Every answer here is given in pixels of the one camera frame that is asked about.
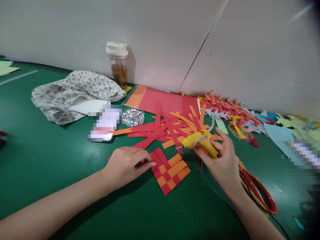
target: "forearm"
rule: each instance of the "forearm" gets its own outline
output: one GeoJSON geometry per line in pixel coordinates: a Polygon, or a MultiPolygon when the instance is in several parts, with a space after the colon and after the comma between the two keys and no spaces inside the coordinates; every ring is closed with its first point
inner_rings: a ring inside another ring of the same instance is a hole
{"type": "Polygon", "coordinates": [[[47,239],[72,217],[108,195],[100,172],[55,192],[0,221],[0,239],[47,239]]]}
{"type": "Polygon", "coordinates": [[[260,208],[246,194],[244,189],[239,190],[237,193],[229,194],[229,198],[235,206],[235,211],[252,240],[285,240],[260,208]]]}

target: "yellow hot glue gun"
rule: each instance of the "yellow hot glue gun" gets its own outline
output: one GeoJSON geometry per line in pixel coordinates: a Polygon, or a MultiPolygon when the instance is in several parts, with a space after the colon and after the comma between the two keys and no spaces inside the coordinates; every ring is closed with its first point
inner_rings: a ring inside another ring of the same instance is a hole
{"type": "Polygon", "coordinates": [[[201,146],[205,150],[208,151],[209,155],[213,159],[218,159],[217,155],[218,152],[217,150],[211,145],[210,143],[210,138],[211,138],[211,133],[207,129],[203,129],[200,132],[196,132],[189,137],[186,137],[185,139],[182,140],[179,148],[189,148],[192,149],[195,146],[201,146]]]}

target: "hand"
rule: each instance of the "hand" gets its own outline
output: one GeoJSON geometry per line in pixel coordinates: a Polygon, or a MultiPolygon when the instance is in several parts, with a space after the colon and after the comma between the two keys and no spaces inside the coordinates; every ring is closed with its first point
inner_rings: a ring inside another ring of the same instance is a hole
{"type": "Polygon", "coordinates": [[[207,165],[211,174],[220,184],[224,192],[231,197],[231,195],[243,191],[239,174],[239,158],[234,152],[232,140],[219,128],[216,128],[216,130],[222,137],[224,143],[221,145],[213,140],[210,140],[210,143],[222,156],[221,158],[212,159],[201,149],[195,149],[194,151],[207,165]]]}
{"type": "Polygon", "coordinates": [[[155,166],[146,150],[135,147],[121,147],[114,150],[108,164],[101,170],[102,174],[111,183],[114,191],[133,181],[150,167],[155,166]]]}

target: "container of googly eyes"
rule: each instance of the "container of googly eyes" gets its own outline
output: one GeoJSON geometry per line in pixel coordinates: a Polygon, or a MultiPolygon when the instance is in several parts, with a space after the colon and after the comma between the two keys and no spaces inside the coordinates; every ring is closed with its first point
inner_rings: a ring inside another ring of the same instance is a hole
{"type": "Polygon", "coordinates": [[[144,111],[135,108],[122,110],[122,123],[128,127],[135,127],[144,124],[144,111]]]}

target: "white wall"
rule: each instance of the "white wall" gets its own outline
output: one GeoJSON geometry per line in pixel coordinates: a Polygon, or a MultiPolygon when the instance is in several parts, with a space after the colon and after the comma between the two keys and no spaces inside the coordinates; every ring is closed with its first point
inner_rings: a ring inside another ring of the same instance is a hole
{"type": "Polygon", "coordinates": [[[320,119],[319,19],[298,0],[228,0],[181,90],[320,119]]]}
{"type": "Polygon", "coordinates": [[[1,1],[0,55],[111,76],[106,42],[125,42],[130,82],[178,91],[224,2],[1,1]]]}

